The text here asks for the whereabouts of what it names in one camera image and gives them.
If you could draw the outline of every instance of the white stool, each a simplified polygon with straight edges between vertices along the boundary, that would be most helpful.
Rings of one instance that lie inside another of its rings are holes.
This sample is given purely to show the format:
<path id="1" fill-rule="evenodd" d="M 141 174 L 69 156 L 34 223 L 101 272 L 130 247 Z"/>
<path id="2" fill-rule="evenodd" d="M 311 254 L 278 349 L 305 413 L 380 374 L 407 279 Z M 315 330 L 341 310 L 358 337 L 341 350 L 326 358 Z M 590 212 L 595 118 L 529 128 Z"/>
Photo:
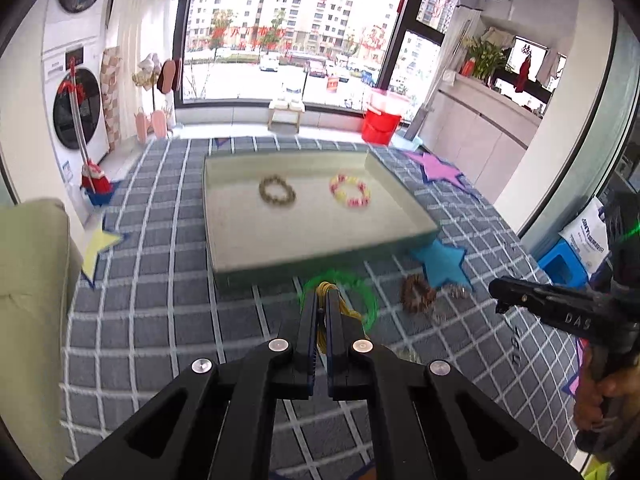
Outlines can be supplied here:
<path id="1" fill-rule="evenodd" d="M 305 105 L 300 102 L 288 102 L 282 99 L 274 99 L 269 103 L 269 120 L 267 121 L 267 129 L 271 131 L 271 123 L 273 123 L 273 117 L 275 113 L 280 112 L 280 115 L 291 116 L 294 114 L 294 124 L 296 125 L 296 133 L 300 133 L 300 121 L 302 120 L 302 114 L 305 112 Z"/>

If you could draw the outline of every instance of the front-loading washing machine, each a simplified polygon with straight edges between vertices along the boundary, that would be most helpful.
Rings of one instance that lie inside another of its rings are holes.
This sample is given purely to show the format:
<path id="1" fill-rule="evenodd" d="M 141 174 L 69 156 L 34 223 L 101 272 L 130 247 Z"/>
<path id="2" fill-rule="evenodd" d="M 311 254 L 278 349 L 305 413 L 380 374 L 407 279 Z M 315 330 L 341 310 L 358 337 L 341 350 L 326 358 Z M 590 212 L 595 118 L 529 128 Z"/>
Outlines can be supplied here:
<path id="1" fill-rule="evenodd" d="M 108 0 L 49 0 L 42 45 L 42 74 L 49 133 L 60 175 L 81 222 L 92 208 L 80 189 L 82 156 L 71 117 L 70 59 L 76 60 L 77 80 L 84 100 L 80 104 L 87 152 L 98 163 L 109 151 L 102 97 L 100 66 L 105 47 Z"/>

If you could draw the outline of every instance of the yellow star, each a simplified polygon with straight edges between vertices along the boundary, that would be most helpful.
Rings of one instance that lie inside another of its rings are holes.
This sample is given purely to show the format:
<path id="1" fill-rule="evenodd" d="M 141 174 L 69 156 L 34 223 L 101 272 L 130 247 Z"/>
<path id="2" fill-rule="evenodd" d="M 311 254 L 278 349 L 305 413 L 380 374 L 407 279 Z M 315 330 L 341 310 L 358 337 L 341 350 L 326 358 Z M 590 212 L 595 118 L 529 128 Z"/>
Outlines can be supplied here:
<path id="1" fill-rule="evenodd" d="M 124 240 L 124 235 L 104 230 L 104 218 L 102 225 L 96 229 L 89 241 L 89 246 L 84 252 L 82 260 L 82 274 L 93 287 L 95 285 L 95 269 L 98 265 L 98 257 L 100 253 L 112 248 Z"/>

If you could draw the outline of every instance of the pink star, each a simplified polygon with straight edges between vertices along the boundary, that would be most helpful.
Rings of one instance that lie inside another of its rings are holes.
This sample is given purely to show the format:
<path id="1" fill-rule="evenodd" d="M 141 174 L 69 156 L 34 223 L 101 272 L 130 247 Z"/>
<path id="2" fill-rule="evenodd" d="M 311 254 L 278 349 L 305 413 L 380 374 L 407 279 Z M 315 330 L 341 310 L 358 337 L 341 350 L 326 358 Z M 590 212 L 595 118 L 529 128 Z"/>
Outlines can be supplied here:
<path id="1" fill-rule="evenodd" d="M 424 174 L 429 181 L 431 180 L 446 180 L 450 184 L 456 186 L 458 189 L 469 192 L 468 188 L 464 186 L 458 179 L 462 172 L 449 164 L 444 164 L 437 156 L 431 155 L 431 153 L 423 153 L 419 155 L 415 152 L 404 152 L 406 156 L 414 160 L 424 168 Z"/>

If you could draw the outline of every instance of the white rectangular tray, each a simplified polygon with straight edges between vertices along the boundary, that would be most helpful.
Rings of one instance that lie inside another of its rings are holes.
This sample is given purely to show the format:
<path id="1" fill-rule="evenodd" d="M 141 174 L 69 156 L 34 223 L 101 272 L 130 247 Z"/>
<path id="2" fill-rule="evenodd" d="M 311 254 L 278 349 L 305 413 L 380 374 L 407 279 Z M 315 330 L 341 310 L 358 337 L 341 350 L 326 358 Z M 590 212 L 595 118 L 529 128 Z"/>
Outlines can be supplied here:
<path id="1" fill-rule="evenodd" d="M 329 181 L 337 173 L 367 184 L 368 206 L 348 208 L 334 198 Z M 296 191 L 292 205 L 275 206 L 260 197 L 260 181 L 272 174 L 284 177 Z M 411 192 L 364 152 L 210 156 L 204 167 L 204 207 L 218 286 L 345 268 L 419 248 L 438 232 Z"/>

